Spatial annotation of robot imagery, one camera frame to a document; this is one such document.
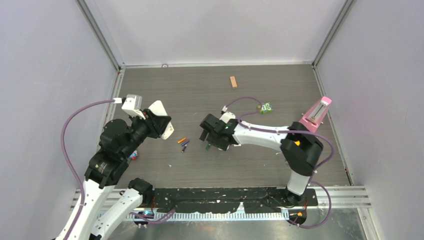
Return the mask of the large white remote control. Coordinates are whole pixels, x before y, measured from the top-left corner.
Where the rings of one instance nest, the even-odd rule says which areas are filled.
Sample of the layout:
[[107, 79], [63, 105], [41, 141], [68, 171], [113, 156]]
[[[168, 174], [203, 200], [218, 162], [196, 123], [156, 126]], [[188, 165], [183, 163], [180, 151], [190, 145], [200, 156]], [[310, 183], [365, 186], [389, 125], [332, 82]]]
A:
[[175, 129], [171, 122], [172, 118], [167, 114], [162, 101], [156, 100], [148, 107], [148, 110], [154, 130], [161, 139], [167, 140]]

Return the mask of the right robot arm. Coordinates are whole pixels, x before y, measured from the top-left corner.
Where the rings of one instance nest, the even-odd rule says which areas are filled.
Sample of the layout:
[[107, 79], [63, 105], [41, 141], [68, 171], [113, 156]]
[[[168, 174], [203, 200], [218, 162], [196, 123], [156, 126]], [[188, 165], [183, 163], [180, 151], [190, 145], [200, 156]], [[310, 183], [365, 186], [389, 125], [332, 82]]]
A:
[[294, 121], [290, 126], [264, 126], [225, 113], [221, 118], [208, 114], [199, 126], [202, 128], [199, 139], [222, 151], [231, 145], [254, 145], [281, 152], [291, 169], [284, 197], [291, 205], [299, 205], [305, 199], [305, 190], [324, 146], [302, 123]]

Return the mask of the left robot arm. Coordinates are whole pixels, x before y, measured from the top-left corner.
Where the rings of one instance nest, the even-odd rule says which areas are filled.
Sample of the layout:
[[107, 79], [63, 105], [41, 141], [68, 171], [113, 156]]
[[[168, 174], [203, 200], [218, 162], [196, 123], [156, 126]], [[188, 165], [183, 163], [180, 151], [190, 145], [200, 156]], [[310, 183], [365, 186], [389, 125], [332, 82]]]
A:
[[91, 157], [84, 179], [77, 178], [80, 196], [58, 240], [102, 240], [137, 206], [153, 202], [153, 187], [142, 179], [133, 180], [124, 196], [102, 217], [102, 207], [130, 165], [130, 155], [147, 139], [166, 140], [174, 131], [164, 109], [137, 110], [131, 124], [113, 119], [105, 124], [99, 150]]

